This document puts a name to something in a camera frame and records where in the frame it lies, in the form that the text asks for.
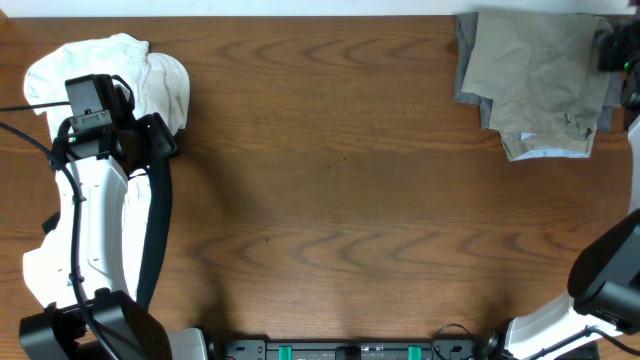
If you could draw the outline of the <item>khaki green shorts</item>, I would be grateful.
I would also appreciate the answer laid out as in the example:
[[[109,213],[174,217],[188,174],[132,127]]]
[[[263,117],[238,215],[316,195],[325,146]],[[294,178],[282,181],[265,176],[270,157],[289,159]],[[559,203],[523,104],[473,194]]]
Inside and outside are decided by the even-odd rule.
[[[587,158],[610,74],[598,70],[609,21],[588,14],[482,9],[462,91],[492,100],[487,129],[511,161]]]

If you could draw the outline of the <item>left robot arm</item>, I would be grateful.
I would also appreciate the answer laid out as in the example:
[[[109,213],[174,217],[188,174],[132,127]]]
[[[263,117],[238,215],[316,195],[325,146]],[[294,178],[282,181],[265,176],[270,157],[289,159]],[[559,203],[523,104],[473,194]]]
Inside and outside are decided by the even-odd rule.
[[[71,115],[44,151],[60,209],[42,246],[23,257],[43,309],[21,320],[22,348],[32,359],[207,358],[200,329],[167,332],[148,311],[171,219],[172,133],[157,113],[134,115],[119,76],[65,88]]]

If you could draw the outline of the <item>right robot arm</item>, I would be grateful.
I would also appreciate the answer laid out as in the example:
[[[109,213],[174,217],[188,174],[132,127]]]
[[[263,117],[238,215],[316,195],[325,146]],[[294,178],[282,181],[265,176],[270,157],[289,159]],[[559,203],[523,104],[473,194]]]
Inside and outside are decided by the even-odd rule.
[[[638,15],[604,38],[598,67],[626,73],[621,105],[633,160],[628,215],[579,254],[564,293],[496,329],[476,359],[597,359],[598,339],[639,355],[617,339],[639,333]]]

